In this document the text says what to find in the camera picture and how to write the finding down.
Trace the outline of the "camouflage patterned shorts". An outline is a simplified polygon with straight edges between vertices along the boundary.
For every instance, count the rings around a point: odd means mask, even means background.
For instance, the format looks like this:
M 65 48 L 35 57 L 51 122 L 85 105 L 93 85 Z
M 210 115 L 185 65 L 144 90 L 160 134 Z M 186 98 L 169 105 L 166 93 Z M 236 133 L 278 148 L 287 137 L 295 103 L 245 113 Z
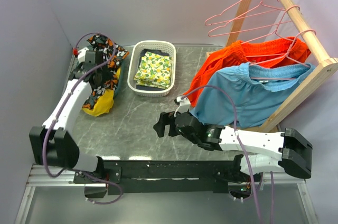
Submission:
M 108 79 L 110 79 L 112 71 L 117 71 L 121 67 L 129 52 L 110 38 L 101 34 L 95 34 L 87 41 L 94 51 L 102 51 L 104 53 L 104 63 L 107 65 Z

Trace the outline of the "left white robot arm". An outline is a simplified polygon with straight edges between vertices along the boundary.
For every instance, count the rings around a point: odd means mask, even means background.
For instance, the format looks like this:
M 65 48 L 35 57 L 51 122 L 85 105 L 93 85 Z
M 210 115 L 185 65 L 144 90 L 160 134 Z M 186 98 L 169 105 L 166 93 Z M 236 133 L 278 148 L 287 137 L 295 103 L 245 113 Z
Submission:
M 71 131 L 84 102 L 103 82 L 100 65 L 104 54 L 83 48 L 79 51 L 78 61 L 53 113 L 42 126 L 31 128 L 29 139 L 35 162 L 43 165 L 46 171 L 49 166 L 54 166 L 61 170 L 86 172 L 87 178 L 97 183 L 106 176 L 103 159 L 82 152 Z

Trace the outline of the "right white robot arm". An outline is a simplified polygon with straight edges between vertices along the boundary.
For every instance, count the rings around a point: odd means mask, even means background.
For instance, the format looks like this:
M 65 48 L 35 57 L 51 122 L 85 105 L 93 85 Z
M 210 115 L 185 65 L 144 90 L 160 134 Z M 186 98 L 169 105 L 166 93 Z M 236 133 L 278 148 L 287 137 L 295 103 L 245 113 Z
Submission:
M 297 130 L 260 133 L 234 130 L 229 126 L 202 124 L 189 112 L 162 112 L 153 126 L 158 137 L 163 137 L 169 126 L 169 136 L 181 135 L 207 151 L 242 151 L 247 157 L 237 157 L 231 175 L 243 181 L 250 174 L 285 172 L 298 179 L 312 176 L 312 144 Z

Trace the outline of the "yellow shorts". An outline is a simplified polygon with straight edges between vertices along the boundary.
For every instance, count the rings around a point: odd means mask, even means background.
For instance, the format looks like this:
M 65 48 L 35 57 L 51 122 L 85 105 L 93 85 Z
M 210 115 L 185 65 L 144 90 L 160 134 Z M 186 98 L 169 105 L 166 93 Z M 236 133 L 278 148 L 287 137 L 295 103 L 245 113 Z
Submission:
M 93 117 L 98 117 L 109 113 L 114 105 L 114 98 L 117 93 L 121 68 L 112 71 L 112 76 L 108 80 L 104 80 L 102 84 L 95 88 L 92 94 L 82 105 L 82 110 Z

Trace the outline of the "light blue shorts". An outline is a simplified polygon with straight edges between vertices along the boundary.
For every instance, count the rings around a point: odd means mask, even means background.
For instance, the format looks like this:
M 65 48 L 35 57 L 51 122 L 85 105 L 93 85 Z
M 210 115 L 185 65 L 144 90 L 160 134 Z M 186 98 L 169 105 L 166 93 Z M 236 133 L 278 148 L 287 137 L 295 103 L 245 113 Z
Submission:
M 263 124 L 314 70 L 307 63 L 264 68 L 242 63 L 216 71 L 191 114 L 204 124 L 242 128 Z

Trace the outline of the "orange shorts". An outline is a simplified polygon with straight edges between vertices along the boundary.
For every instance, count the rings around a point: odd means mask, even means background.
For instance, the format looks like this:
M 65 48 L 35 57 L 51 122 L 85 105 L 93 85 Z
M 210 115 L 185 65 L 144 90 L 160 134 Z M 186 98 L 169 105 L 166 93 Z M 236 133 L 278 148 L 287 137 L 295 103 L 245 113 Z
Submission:
M 262 50 L 260 43 L 251 44 L 236 41 L 230 46 L 212 52 L 196 73 L 189 90 L 185 94 L 199 86 L 206 85 L 217 70 L 250 62 L 248 60 L 249 53 L 258 54 Z

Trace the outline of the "pink hanger holding orange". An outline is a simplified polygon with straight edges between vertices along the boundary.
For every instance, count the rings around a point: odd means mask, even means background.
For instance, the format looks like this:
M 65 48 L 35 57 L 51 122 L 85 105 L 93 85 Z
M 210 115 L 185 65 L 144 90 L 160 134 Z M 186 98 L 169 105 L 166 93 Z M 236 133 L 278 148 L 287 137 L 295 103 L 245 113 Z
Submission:
M 292 6 L 288 8 L 281 16 L 279 22 L 276 24 L 274 31 L 270 35 L 275 35 L 278 38 L 272 41 L 260 43 L 263 50 L 258 54 L 252 52 L 248 55 L 248 60 L 252 64 L 257 64 L 263 67 L 276 68 L 286 66 L 289 64 L 305 64 L 306 59 L 310 55 L 310 50 L 304 40 L 299 38 L 302 34 L 313 33 L 316 34 L 314 29 L 306 28 L 303 31 L 298 32 L 295 36 L 283 36 L 280 35 L 280 28 L 285 24 L 290 24 L 291 19 L 288 16 L 287 20 L 284 20 L 286 14 L 291 9 L 300 10 L 299 6 Z

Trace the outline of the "teal plastic bin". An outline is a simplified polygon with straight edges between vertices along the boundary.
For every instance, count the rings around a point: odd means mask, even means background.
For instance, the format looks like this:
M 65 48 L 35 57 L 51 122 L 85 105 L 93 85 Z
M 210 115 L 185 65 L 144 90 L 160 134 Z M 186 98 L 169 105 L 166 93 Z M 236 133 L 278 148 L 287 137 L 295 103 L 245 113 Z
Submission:
M 125 67 L 126 67 L 126 62 L 123 62 L 121 64 L 121 67 L 119 68 L 119 79 L 118 79 L 118 85 L 114 91 L 114 99 L 118 96 L 120 90 L 121 90 L 121 87 L 122 87 L 122 84 L 123 84 L 123 74 L 124 74 L 124 71 L 125 71 Z

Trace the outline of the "white plastic basket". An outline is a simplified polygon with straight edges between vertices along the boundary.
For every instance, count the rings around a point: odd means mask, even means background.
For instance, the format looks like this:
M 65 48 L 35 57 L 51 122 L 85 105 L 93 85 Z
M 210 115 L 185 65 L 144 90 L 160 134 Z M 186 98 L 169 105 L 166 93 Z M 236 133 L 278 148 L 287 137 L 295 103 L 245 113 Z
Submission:
M 164 97 L 174 87 L 176 48 L 166 41 L 138 42 L 130 59 L 127 83 L 139 96 Z

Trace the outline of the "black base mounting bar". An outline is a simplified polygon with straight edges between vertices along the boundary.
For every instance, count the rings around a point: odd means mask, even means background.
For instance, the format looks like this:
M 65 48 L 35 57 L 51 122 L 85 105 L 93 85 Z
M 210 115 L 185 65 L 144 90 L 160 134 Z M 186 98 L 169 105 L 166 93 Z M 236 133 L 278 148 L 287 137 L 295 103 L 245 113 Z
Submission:
M 228 185 L 247 184 L 250 177 L 240 171 L 240 158 L 233 161 L 104 161 L 107 185 L 98 192 L 99 183 L 83 174 L 74 175 L 75 184 L 86 185 L 92 198 L 124 193 L 203 192 L 228 193 Z

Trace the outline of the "wooden clothes rack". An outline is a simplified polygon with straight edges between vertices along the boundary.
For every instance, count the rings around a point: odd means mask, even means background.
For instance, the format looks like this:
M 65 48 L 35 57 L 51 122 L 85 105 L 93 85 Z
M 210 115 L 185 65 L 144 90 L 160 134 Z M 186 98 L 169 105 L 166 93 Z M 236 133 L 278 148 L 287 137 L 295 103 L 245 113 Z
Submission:
M 238 7 L 235 18 L 228 21 L 211 23 L 208 18 L 205 20 L 206 26 L 212 26 L 216 31 L 220 28 L 227 27 L 232 24 L 231 31 L 227 33 L 227 45 L 237 40 L 241 33 L 243 22 L 246 18 L 252 16 L 252 8 L 250 8 L 252 0 L 239 0 L 236 2 Z M 277 128 L 277 125 L 294 111 L 303 101 L 305 101 L 318 87 L 320 87 L 327 79 L 329 79 L 337 71 L 337 58 L 328 55 L 323 45 L 316 36 L 316 31 L 311 29 L 303 17 L 299 6 L 296 6 L 292 0 L 277 0 L 282 7 L 277 8 L 269 6 L 269 12 L 282 11 L 289 16 L 290 21 L 296 27 L 298 36 L 301 36 L 307 44 L 312 55 L 316 59 L 318 65 L 310 73 L 310 75 L 296 88 L 296 90 L 277 108 L 277 110 L 264 122 L 261 126 L 252 127 L 251 131 L 271 132 Z

